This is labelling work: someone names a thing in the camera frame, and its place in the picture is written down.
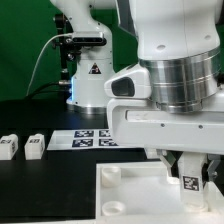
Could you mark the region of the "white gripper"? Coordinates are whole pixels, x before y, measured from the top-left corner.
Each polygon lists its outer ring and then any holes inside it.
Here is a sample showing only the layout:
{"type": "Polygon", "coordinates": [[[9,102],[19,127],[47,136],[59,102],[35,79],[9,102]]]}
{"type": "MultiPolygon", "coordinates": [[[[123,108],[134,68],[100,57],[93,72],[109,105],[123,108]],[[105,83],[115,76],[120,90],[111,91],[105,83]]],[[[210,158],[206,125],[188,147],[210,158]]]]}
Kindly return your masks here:
{"type": "Polygon", "coordinates": [[[147,100],[112,99],[107,109],[108,126],[118,145],[158,149],[169,177],[179,177],[183,152],[207,153],[205,181],[214,181],[224,155],[224,112],[171,114],[155,110],[147,100]]]}

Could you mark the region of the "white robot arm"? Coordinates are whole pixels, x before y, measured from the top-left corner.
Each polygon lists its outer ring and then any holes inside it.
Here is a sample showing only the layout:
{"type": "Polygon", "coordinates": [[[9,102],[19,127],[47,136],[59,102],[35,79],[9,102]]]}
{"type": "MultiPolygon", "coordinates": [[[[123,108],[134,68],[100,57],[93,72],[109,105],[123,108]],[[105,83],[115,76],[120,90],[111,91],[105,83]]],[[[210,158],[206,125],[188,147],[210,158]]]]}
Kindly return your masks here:
{"type": "Polygon", "coordinates": [[[181,179],[209,180],[224,154],[217,23],[224,0],[50,0],[81,48],[69,103],[107,110],[116,143],[157,151],[181,179]],[[136,64],[113,69],[112,33],[92,18],[114,8],[138,43],[136,64]]]}

